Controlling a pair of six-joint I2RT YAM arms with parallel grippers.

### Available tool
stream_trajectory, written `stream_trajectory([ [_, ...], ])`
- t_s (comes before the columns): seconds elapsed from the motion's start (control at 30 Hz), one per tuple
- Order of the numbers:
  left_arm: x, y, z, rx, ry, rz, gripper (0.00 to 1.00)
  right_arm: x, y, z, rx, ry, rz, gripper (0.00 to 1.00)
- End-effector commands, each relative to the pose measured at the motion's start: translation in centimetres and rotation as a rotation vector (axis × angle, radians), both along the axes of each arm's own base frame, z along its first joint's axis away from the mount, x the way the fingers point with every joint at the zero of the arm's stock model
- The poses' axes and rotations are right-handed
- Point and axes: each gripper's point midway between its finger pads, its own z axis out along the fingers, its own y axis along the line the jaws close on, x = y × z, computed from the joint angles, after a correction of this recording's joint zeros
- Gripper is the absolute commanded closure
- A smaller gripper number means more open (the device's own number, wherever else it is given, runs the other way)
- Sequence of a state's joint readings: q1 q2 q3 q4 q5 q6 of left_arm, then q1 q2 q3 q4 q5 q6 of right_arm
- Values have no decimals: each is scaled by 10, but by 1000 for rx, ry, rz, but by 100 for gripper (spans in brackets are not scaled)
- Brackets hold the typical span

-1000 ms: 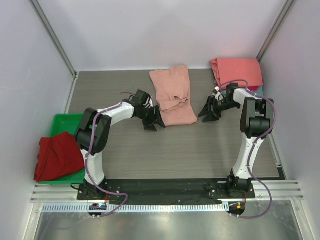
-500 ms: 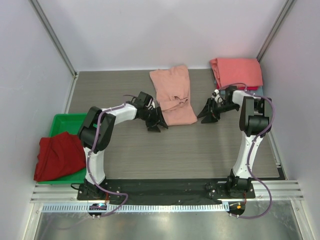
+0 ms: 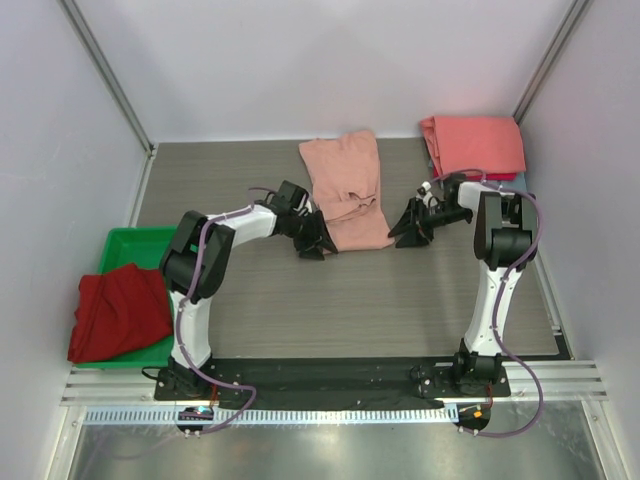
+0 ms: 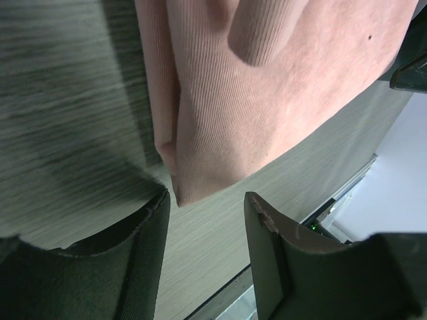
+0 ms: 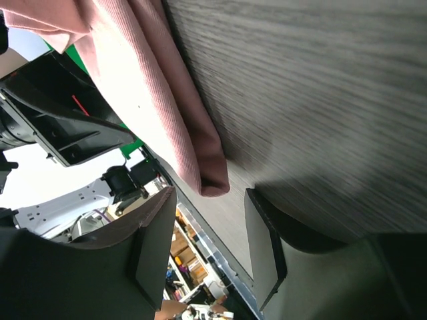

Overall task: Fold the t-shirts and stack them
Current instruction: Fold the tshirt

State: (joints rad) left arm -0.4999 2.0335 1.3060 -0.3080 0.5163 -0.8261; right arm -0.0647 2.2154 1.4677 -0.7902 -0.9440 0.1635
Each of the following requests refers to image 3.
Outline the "pink printed t shirt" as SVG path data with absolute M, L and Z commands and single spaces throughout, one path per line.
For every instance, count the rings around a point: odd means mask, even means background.
M 393 243 L 381 208 L 380 158 L 373 132 L 303 142 L 299 153 L 313 200 L 338 251 L 379 250 Z

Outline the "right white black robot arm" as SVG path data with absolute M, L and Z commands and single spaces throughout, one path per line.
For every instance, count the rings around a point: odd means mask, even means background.
M 435 230 L 464 221 L 475 225 L 473 252 L 479 262 L 479 287 L 470 325 L 449 367 L 419 367 L 412 372 L 419 394 L 479 397 L 506 386 L 503 333 L 515 287 L 535 258 L 540 240 L 537 203 L 526 192 L 504 189 L 484 179 L 473 181 L 462 172 L 441 180 L 442 194 L 425 182 L 391 228 L 398 248 L 422 247 Z

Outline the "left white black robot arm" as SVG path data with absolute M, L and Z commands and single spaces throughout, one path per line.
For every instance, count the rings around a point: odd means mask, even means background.
M 236 247 L 281 235 L 293 241 L 302 259 L 322 261 L 327 252 L 338 252 L 323 213 L 306 189 L 283 181 L 276 190 L 251 190 L 265 196 L 227 213 L 186 212 L 165 250 L 159 270 L 169 294 L 174 334 L 167 366 L 156 379 L 157 400 L 198 400 L 215 386 L 228 386 L 206 369 L 213 365 L 212 299 Z

